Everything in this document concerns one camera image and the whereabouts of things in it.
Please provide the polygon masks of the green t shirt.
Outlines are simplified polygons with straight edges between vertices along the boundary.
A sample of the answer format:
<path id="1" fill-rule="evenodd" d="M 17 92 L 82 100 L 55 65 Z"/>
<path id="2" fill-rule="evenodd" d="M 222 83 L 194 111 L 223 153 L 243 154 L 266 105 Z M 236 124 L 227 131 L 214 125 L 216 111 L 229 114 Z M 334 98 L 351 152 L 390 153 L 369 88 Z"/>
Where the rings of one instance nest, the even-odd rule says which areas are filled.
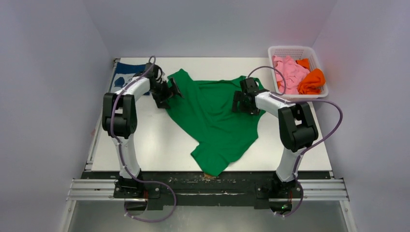
<path id="1" fill-rule="evenodd" d="M 169 75 L 181 96 L 167 101 L 169 117 L 198 142 L 190 153 L 201 170 L 220 175 L 231 163 L 238 161 L 258 139 L 259 115 L 232 111 L 234 93 L 240 91 L 240 76 L 233 80 L 193 80 L 180 69 Z"/>

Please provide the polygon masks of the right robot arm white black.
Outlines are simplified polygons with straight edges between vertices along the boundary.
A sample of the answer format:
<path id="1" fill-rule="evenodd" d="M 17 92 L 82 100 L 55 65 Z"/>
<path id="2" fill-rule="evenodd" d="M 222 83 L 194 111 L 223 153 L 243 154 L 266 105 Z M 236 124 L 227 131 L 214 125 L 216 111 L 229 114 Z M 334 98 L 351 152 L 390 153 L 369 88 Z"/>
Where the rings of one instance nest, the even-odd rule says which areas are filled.
<path id="1" fill-rule="evenodd" d="M 272 178 L 271 190 L 282 197 L 296 186 L 303 152 L 312 147 L 319 136 L 310 105 L 307 102 L 291 103 L 267 89 L 260 89 L 254 78 L 239 83 L 241 89 L 234 93 L 233 112 L 256 116 L 265 111 L 278 119 L 284 149 Z"/>

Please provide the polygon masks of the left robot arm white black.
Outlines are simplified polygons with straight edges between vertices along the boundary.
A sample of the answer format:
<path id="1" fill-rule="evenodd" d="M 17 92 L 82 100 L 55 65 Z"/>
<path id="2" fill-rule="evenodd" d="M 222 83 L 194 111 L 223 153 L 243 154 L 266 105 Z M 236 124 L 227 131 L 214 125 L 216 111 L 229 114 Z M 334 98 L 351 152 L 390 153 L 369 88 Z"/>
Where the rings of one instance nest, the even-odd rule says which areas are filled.
<path id="1" fill-rule="evenodd" d="M 133 137 L 138 122 L 136 102 L 147 92 L 159 109 L 169 109 L 169 99 L 182 96 L 175 80 L 166 81 L 162 69 L 148 62 L 144 71 L 136 73 L 125 87 L 103 97 L 102 128 L 112 138 L 120 164 L 116 190 L 133 198 L 140 197 L 145 190 Z"/>

